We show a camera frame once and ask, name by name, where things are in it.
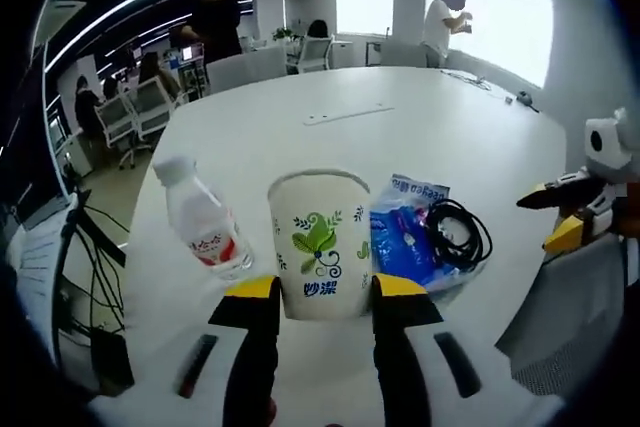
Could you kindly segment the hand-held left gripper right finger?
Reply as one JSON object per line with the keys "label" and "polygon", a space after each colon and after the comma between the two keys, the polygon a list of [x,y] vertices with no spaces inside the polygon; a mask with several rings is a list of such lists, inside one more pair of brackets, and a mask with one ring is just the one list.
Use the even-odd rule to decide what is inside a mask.
{"label": "hand-held left gripper right finger", "polygon": [[417,283],[374,275],[371,308],[386,425],[545,426],[559,412],[559,397],[517,382],[506,355],[445,320]]}

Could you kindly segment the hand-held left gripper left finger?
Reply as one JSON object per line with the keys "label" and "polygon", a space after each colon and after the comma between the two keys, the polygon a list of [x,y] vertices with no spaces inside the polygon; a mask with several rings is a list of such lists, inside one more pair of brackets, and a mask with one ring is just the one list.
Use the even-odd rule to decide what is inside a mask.
{"label": "hand-held left gripper left finger", "polygon": [[103,426],[267,426],[278,365],[279,279],[227,290],[209,321],[176,335],[117,397],[99,396]]}

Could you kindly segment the person's left hand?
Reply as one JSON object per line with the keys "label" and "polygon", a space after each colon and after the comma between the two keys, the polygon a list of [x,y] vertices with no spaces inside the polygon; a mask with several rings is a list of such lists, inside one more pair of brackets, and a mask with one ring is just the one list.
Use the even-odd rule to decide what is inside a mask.
{"label": "person's left hand", "polygon": [[[268,409],[267,409],[267,420],[266,425],[271,426],[277,415],[277,405],[273,398],[269,399]],[[340,424],[327,424],[326,427],[342,427]]]}

